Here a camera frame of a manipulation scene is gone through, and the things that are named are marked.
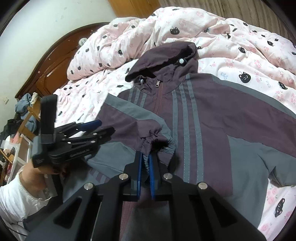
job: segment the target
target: wooden floor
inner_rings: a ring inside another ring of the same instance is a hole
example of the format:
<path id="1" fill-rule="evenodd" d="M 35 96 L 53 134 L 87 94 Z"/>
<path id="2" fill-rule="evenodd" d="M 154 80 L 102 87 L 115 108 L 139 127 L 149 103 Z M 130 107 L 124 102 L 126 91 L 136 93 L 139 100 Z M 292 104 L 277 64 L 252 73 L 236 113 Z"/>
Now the wooden floor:
<path id="1" fill-rule="evenodd" d="M 261 0 L 159 0 L 159 3 L 162 7 L 197 7 L 224 18 L 239 18 L 291 39 L 283 23 Z"/>

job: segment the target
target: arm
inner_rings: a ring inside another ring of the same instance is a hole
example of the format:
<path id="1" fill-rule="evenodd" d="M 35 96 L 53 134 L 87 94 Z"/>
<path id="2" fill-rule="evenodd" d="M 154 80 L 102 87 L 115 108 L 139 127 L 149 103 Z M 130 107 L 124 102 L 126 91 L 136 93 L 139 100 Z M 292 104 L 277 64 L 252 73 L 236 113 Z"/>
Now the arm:
<path id="1" fill-rule="evenodd" d="M 0 187 L 0 216 L 10 224 L 18 223 L 46 206 L 49 199 L 38 198 L 46 188 L 44 174 L 57 173 L 50 167 L 33 168 L 32 162 L 27 163 L 9 184 Z"/>

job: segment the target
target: wall socket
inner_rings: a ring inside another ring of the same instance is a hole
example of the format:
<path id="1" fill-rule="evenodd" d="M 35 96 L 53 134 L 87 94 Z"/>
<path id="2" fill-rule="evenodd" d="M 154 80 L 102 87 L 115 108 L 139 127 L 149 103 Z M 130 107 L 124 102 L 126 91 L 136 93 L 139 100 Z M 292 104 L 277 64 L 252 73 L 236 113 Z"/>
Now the wall socket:
<path id="1" fill-rule="evenodd" d="M 3 101 L 4 101 L 4 104 L 7 104 L 7 102 L 9 101 L 9 99 L 6 97 Z"/>

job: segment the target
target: human hand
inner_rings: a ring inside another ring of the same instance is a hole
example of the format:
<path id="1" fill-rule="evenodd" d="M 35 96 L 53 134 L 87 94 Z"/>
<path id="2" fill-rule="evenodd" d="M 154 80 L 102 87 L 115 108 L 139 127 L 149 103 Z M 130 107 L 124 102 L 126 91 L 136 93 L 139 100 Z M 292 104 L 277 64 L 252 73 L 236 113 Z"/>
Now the human hand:
<path id="1" fill-rule="evenodd" d="M 56 175 L 61 170 L 52 166 L 41 166 L 34 168 L 32 161 L 29 161 L 23 171 L 20 173 L 20 181 L 24 188 L 34 197 L 38 196 L 38 193 L 44 190 L 47 186 L 44 179 L 44 174 Z"/>

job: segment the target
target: black cable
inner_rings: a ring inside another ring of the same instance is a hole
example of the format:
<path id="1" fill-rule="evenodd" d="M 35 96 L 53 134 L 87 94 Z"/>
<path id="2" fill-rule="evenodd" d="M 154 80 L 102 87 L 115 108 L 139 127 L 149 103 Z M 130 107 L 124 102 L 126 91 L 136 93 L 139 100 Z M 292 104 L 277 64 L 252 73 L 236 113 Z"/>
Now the black cable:
<path id="1" fill-rule="evenodd" d="M 17 234 L 20 234 L 20 235 L 22 235 L 22 236 L 25 236 L 25 237 L 27 237 L 27 235 L 25 235 L 25 234 L 21 234 L 21 233 L 19 233 L 19 232 L 15 231 L 15 230 L 11 229 L 10 227 L 8 227 L 8 229 L 12 230 L 13 232 L 16 232 Z"/>

